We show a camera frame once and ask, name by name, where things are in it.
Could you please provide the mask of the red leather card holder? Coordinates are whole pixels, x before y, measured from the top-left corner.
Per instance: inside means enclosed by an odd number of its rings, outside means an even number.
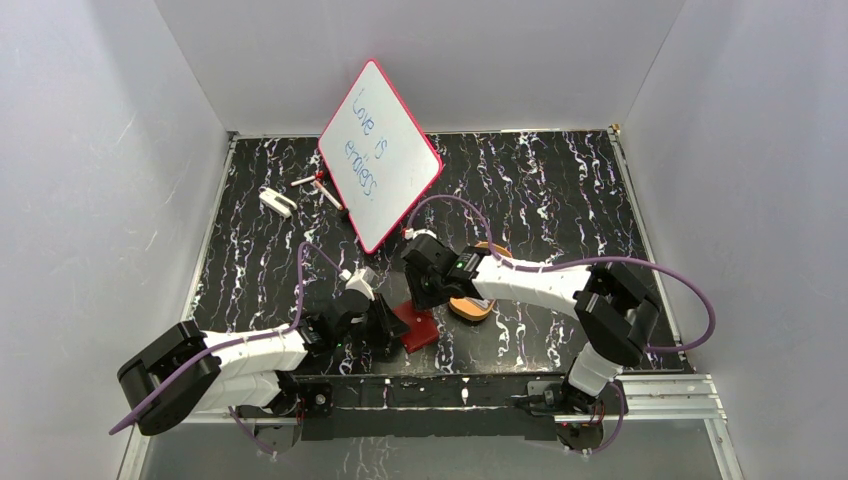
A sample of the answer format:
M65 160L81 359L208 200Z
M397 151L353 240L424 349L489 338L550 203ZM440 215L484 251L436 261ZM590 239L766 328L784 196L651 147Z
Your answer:
M432 310L417 310L409 300L394 307L392 312L408 327L408 331L400 336L408 354L438 341L440 333Z

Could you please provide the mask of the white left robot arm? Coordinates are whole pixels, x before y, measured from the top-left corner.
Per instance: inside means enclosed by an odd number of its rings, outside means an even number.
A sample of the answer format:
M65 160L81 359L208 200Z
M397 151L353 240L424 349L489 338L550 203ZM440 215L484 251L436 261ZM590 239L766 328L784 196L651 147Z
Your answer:
M321 363L356 339L370 350L393 347L409 325L380 294L347 290L296 328L221 333L180 322L124 363L118 383L130 420L146 436L164 433L193 413L252 407L288 416L309 395L294 373Z

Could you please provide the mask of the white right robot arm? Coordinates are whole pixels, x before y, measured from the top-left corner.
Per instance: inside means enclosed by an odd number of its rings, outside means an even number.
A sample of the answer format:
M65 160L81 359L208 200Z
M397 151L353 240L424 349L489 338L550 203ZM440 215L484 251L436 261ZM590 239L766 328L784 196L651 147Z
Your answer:
M660 300L621 263L550 270L482 247L456 253L427 234L411 240L401 257L419 310L459 298L513 301L579 321L587 342L565 379L531 382L526 394L511 401L536 416L591 413L624 369L640 365L662 310Z

